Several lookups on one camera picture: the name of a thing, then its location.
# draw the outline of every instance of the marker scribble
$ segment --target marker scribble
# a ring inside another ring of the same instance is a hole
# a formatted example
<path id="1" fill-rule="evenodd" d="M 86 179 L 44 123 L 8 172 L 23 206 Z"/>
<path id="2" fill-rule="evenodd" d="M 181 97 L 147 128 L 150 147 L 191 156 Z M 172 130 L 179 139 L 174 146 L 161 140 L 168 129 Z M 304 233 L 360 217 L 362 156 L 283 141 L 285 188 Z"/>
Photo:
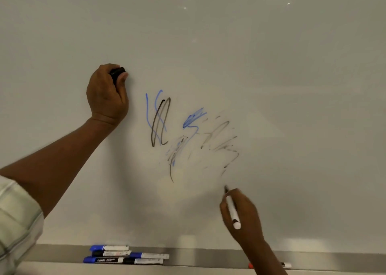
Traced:
<path id="1" fill-rule="evenodd" d="M 152 128 L 151 128 L 151 145 L 152 145 L 153 147 L 156 145 L 156 133 L 157 133 L 157 131 L 158 131 L 158 125 L 159 125 L 159 122 L 160 122 L 160 121 L 162 122 L 162 129 L 161 129 L 161 137 L 160 137 L 160 139 L 159 139 L 159 142 L 160 142 L 161 145 L 166 145 L 166 144 L 167 144 L 167 142 L 166 142 L 166 143 L 163 143 L 163 142 L 162 142 L 162 134 L 163 134 L 163 132 L 164 132 L 164 129 L 165 129 L 165 131 L 166 131 L 165 123 L 166 123 L 167 114 L 169 113 L 170 102 L 171 102 L 170 97 L 169 97 L 166 101 L 165 101 L 165 99 L 163 99 L 163 100 L 161 101 L 161 104 L 159 105 L 159 107 L 158 107 L 158 109 L 157 109 L 156 115 L 154 116 L 153 126 L 152 126 Z M 167 110 L 166 110 L 166 114 L 165 114 L 165 120 L 162 121 L 161 115 L 162 115 L 162 112 L 164 111 L 166 105 L 167 105 Z M 157 116 L 158 116 L 158 122 L 157 122 L 156 129 L 154 129 L 154 124 L 155 124 L 155 122 L 156 122 Z"/>
<path id="2" fill-rule="evenodd" d="M 176 158 L 181 154 L 181 151 L 183 150 L 183 148 L 185 148 L 185 146 L 188 144 L 188 142 L 197 134 L 199 127 L 196 125 L 193 125 L 193 123 L 196 120 L 198 120 L 200 117 L 202 117 L 206 114 L 206 112 L 204 112 L 203 110 L 204 110 L 204 108 L 200 108 L 195 113 L 189 115 L 188 118 L 186 119 L 186 121 L 184 121 L 184 123 L 182 124 L 182 129 L 186 129 L 186 128 L 193 129 L 194 128 L 196 130 L 193 132 L 193 134 L 190 137 L 181 136 L 180 137 L 181 140 L 177 143 L 177 146 L 174 148 L 174 150 L 171 152 L 171 154 L 169 155 L 169 157 L 167 159 L 167 161 L 169 162 L 169 175 L 170 175 L 170 179 L 172 181 L 173 181 L 173 177 L 171 174 L 171 168 L 172 168 L 172 166 L 174 166 L 176 164 Z"/>
<path id="3" fill-rule="evenodd" d="M 224 131 L 224 129 L 229 125 L 230 121 L 225 121 L 223 123 L 221 123 L 219 126 L 217 126 L 212 132 L 208 132 L 208 133 L 205 133 L 206 135 L 208 135 L 204 141 L 204 143 L 202 144 L 202 146 L 200 147 L 201 149 L 205 146 L 205 144 L 208 144 L 210 141 L 214 141 L 216 139 L 217 136 L 219 136 L 221 134 L 222 131 Z M 226 171 L 226 168 L 233 162 L 235 161 L 240 153 L 237 151 L 237 150 L 232 150 L 232 149 L 228 149 L 229 147 L 232 147 L 233 145 L 230 144 L 232 140 L 236 139 L 237 136 L 234 136 L 224 142 L 222 142 L 221 144 L 217 145 L 213 151 L 214 152 L 217 152 L 219 150 L 227 150 L 227 151 L 230 151 L 230 152 L 233 152 L 233 153 L 236 153 L 235 156 L 231 159 L 231 161 L 229 161 L 225 166 L 224 166 L 224 170 L 223 172 L 221 173 L 220 176 L 222 176 L 225 171 Z"/>
<path id="4" fill-rule="evenodd" d="M 167 118 L 167 114 L 169 113 L 171 99 L 170 99 L 170 97 L 167 98 L 166 100 L 163 99 L 161 101 L 159 107 L 157 108 L 157 100 L 162 92 L 163 92 L 162 90 L 160 90 L 158 92 L 156 100 L 154 101 L 154 109 L 155 109 L 156 115 L 154 116 L 153 125 L 151 125 L 149 122 L 149 98 L 147 96 L 147 93 L 145 94 L 145 96 L 146 96 L 146 120 L 147 120 L 147 124 L 151 128 L 151 145 L 153 147 L 156 144 L 156 138 L 158 139 L 160 145 L 166 145 L 167 144 L 167 142 L 164 143 L 162 141 L 162 135 L 163 135 L 163 131 L 164 130 L 166 131 L 166 118 Z M 167 106 L 167 109 L 166 109 L 166 113 L 165 113 L 165 118 L 163 120 L 161 116 L 162 116 L 162 113 L 163 113 L 166 106 Z M 154 128 L 157 117 L 158 117 L 157 126 L 156 126 L 156 128 Z M 158 134 L 159 122 L 162 123 L 161 136 L 159 136 L 159 134 Z"/>

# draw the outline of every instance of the pile of markers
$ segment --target pile of markers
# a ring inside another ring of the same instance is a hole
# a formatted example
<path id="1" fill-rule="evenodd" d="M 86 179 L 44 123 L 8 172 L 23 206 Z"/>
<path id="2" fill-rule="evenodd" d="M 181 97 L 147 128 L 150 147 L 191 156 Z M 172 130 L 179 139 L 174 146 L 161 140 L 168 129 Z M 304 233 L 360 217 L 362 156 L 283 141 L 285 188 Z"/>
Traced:
<path id="1" fill-rule="evenodd" d="M 163 265 L 169 254 L 136 253 L 129 246 L 94 245 L 90 248 L 91 256 L 83 259 L 89 264 L 126 264 L 126 265 Z"/>

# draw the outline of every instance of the black eraser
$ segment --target black eraser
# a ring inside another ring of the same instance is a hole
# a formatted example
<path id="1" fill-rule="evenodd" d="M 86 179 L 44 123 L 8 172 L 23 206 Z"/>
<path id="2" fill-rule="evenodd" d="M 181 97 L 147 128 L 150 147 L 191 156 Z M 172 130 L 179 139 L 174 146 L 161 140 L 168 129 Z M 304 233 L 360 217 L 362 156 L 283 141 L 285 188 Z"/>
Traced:
<path id="1" fill-rule="evenodd" d="M 125 68 L 112 69 L 111 72 L 109 72 L 109 75 L 113 78 L 113 83 L 114 83 L 114 85 L 117 83 L 118 76 L 119 76 L 121 73 L 123 73 L 123 72 L 126 72 L 126 71 L 125 71 Z"/>

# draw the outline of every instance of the black marker scribble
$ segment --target black marker scribble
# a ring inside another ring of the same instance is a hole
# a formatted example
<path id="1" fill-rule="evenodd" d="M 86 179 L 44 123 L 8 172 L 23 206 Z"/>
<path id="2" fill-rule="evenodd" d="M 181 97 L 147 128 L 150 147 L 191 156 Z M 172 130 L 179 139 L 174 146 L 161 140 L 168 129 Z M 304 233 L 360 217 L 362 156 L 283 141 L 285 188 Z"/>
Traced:
<path id="1" fill-rule="evenodd" d="M 163 99 L 163 100 L 161 101 L 161 103 L 160 103 L 158 109 L 157 109 L 156 115 L 154 116 L 153 126 L 152 126 L 152 128 L 151 128 L 151 145 L 152 145 L 153 147 L 155 147 L 155 145 L 156 145 L 156 136 L 157 136 L 157 131 L 158 131 L 158 125 L 159 125 L 159 122 L 160 122 L 160 120 L 161 120 L 162 112 L 164 111 L 166 105 L 167 105 L 167 110 L 166 110 L 166 114 L 165 114 L 165 119 L 164 119 L 164 121 L 162 121 L 163 125 L 162 125 L 162 130 L 161 130 L 161 139 L 160 139 L 160 143 L 161 143 L 161 145 L 166 145 L 167 142 L 168 142 L 168 141 L 167 141 L 166 143 L 163 143 L 163 142 L 162 142 L 162 135 L 163 135 L 163 132 L 164 132 L 164 129 L 165 129 L 165 124 L 166 124 L 167 114 L 169 113 L 170 102 L 171 102 L 170 97 L 169 97 L 166 101 L 165 101 L 165 99 Z M 158 116 L 157 127 L 156 127 L 156 129 L 154 129 L 154 125 L 155 125 L 155 123 L 156 123 L 156 118 L 157 118 L 157 116 Z"/>
<path id="2" fill-rule="evenodd" d="M 218 135 L 219 135 L 219 134 L 220 134 L 220 133 L 228 126 L 228 125 L 229 125 L 229 121 L 223 122 L 223 123 L 221 123 L 219 126 L 217 126 L 212 132 L 205 133 L 205 134 L 208 135 L 208 136 L 206 137 L 204 143 L 202 144 L 201 149 L 204 147 L 205 144 L 209 143 L 210 141 L 215 140 L 216 137 L 217 137 L 217 136 L 218 136 Z M 232 146 L 233 146 L 233 144 L 230 144 L 230 142 L 231 142 L 232 140 L 234 140 L 235 138 L 237 138 L 237 136 L 234 136 L 234 137 L 230 138 L 229 140 L 226 140 L 226 141 L 222 142 L 220 145 L 216 146 L 216 147 L 213 149 L 214 152 L 217 152 L 217 151 L 219 151 L 219 150 L 224 149 L 224 150 L 226 150 L 226 151 L 234 152 L 234 153 L 237 154 L 237 155 L 235 155 L 235 156 L 233 157 L 233 159 L 232 159 L 231 161 L 229 161 L 229 162 L 224 166 L 224 170 L 223 170 L 223 172 L 221 173 L 220 176 L 222 176 L 222 175 L 225 173 L 225 171 L 227 170 L 227 167 L 228 167 L 233 161 L 235 161 L 235 160 L 239 157 L 239 155 L 240 155 L 240 153 L 239 153 L 237 150 L 229 149 L 229 147 L 232 147 Z"/>
<path id="3" fill-rule="evenodd" d="M 232 161 L 230 161 L 227 165 L 225 165 L 224 168 L 227 168 L 227 167 L 229 166 L 229 164 L 231 164 L 233 161 L 235 161 L 235 160 L 237 159 L 237 157 L 239 157 L 239 156 L 240 156 L 240 153 L 237 153 L 237 156 L 234 157 L 234 158 L 232 159 Z"/>
<path id="4" fill-rule="evenodd" d="M 221 133 L 227 126 L 229 125 L 229 121 L 225 121 L 222 124 L 220 124 L 218 127 L 214 129 L 211 133 L 205 133 L 208 134 L 209 136 L 206 137 L 204 143 L 202 145 L 205 145 L 211 138 L 215 139 Z"/>
<path id="5" fill-rule="evenodd" d="M 172 182 L 174 182 L 173 177 L 171 175 L 171 167 L 174 165 L 178 153 L 182 150 L 182 148 L 185 146 L 184 140 L 188 139 L 186 136 L 181 136 L 181 141 L 177 143 L 176 149 L 169 155 L 169 158 L 167 161 L 169 162 L 169 175 Z"/>
<path id="6" fill-rule="evenodd" d="M 213 150 L 218 151 L 218 150 L 220 150 L 220 149 L 225 149 L 226 147 L 221 147 L 221 148 L 219 148 L 219 147 L 222 146 L 222 145 L 224 145 L 224 144 L 226 144 L 226 143 L 228 143 L 228 142 L 230 142 L 230 141 L 232 141 L 232 140 L 235 139 L 235 138 L 237 138 L 237 136 L 234 136 L 233 138 L 230 138 L 228 141 L 225 141 L 224 143 L 221 143 L 220 145 L 218 145 L 217 147 L 215 147 Z"/>

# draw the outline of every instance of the white marker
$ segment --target white marker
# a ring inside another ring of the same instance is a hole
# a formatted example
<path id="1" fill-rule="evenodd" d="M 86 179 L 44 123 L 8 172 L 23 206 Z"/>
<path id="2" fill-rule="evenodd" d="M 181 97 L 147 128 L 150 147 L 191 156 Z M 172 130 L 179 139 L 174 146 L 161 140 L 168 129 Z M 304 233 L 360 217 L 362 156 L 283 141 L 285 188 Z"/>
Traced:
<path id="1" fill-rule="evenodd" d="M 224 192 L 225 193 L 229 192 L 229 189 L 226 185 L 224 186 Z M 240 218 L 239 218 L 239 214 L 237 214 L 235 203 L 233 202 L 232 197 L 226 196 L 225 200 L 227 201 L 228 210 L 229 210 L 230 218 L 232 219 L 233 227 L 235 229 L 240 229 L 241 228 Z"/>

